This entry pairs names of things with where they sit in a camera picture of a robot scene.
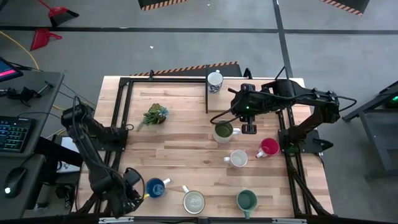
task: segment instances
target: red dustpan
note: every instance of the red dustpan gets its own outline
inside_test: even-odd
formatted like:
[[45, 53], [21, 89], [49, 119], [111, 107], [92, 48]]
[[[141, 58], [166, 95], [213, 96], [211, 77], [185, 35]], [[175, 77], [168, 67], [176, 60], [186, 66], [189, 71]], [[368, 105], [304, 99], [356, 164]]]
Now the red dustpan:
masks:
[[30, 46], [30, 51], [46, 46], [49, 43], [50, 37], [55, 37], [58, 40], [62, 39], [60, 35], [50, 33], [47, 28], [37, 29], [35, 31], [32, 45]]

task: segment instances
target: computer mouse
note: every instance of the computer mouse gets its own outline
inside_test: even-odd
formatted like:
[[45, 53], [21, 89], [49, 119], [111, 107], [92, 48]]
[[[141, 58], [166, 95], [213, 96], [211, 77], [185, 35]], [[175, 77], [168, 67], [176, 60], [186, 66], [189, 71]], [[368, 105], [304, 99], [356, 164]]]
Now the computer mouse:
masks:
[[14, 198], [19, 195], [26, 174], [26, 168], [17, 167], [8, 173], [4, 182], [4, 196]]

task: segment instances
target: red mug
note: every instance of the red mug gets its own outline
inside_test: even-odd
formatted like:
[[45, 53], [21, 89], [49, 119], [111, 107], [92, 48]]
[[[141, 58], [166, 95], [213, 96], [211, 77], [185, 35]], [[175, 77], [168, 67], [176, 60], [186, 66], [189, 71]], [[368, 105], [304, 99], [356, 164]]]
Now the red mug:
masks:
[[256, 158], [274, 156], [279, 152], [279, 143], [272, 138], [267, 138], [261, 141], [259, 146], [259, 153]]

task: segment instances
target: keyboard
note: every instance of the keyboard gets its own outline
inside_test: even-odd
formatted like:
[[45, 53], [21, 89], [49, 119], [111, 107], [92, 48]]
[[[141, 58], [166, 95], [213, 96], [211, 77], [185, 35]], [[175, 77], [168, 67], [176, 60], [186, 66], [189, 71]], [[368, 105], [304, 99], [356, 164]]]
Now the keyboard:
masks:
[[0, 152], [22, 153], [35, 119], [0, 116]]

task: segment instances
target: small potted plant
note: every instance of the small potted plant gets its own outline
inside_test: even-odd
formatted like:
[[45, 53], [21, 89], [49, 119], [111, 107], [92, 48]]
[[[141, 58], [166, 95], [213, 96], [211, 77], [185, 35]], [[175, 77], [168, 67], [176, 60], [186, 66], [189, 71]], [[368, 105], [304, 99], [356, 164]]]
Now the small potted plant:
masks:
[[137, 131], [139, 131], [144, 125], [150, 124], [162, 124], [169, 115], [167, 108], [161, 106], [158, 103], [154, 103], [148, 110], [144, 113], [144, 119], [139, 123]]

